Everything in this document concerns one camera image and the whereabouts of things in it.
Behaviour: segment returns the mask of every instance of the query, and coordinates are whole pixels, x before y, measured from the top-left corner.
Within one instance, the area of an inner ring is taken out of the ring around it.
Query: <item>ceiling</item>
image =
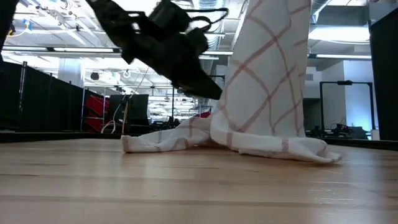
[[[125,10],[144,11],[148,15],[156,6],[158,0],[114,0]],[[220,40],[219,50],[231,50],[233,40],[238,30],[241,19],[241,10],[245,0],[226,0],[229,9],[228,17],[223,21],[223,36]],[[344,21],[352,21],[349,17],[353,14],[358,16],[358,12],[368,3],[367,0],[331,0],[319,16],[319,25],[341,26]],[[42,8],[56,9],[56,11],[46,11]],[[84,0],[21,0],[17,7],[17,14],[14,19],[16,34],[25,31],[24,20],[30,21],[28,32],[17,37],[10,37],[6,40],[6,45],[41,46],[41,47],[115,47],[107,35],[102,31],[93,11]],[[351,42],[330,42],[324,40],[309,40],[309,52],[322,54],[366,54],[369,55],[370,48],[367,43]],[[224,64],[227,57],[220,56],[214,64]],[[140,77],[146,72],[147,66],[141,62],[135,62],[130,67],[121,58],[101,58],[85,57],[81,58],[82,63],[88,69],[86,80],[90,82],[91,72],[112,72],[121,76],[120,81],[128,85],[140,82]],[[35,56],[35,55],[6,55],[5,60],[10,62],[22,63],[24,60],[30,66],[57,74],[59,58],[55,56]],[[310,59],[309,67],[326,67],[329,64],[327,59]],[[170,82],[154,73],[149,69],[144,83],[150,85],[167,85]]]

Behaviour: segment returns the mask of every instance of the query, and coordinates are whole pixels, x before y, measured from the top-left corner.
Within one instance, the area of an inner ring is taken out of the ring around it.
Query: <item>dish towel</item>
[[[311,0],[250,0],[217,112],[175,129],[122,136],[124,152],[167,152],[217,143],[241,154],[334,163],[305,137],[303,89]]]

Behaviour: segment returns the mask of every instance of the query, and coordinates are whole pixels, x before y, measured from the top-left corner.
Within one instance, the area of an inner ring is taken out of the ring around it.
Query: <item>black partition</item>
[[[398,141],[398,9],[369,30],[380,139]]]
[[[22,65],[4,65],[4,77],[0,83],[3,102],[0,129],[22,132],[80,131],[82,88],[29,66],[23,72]]]

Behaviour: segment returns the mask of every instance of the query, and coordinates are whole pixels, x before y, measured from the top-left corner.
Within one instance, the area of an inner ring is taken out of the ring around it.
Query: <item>desk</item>
[[[330,146],[341,165],[112,139],[0,144],[0,223],[397,223],[398,152]]]

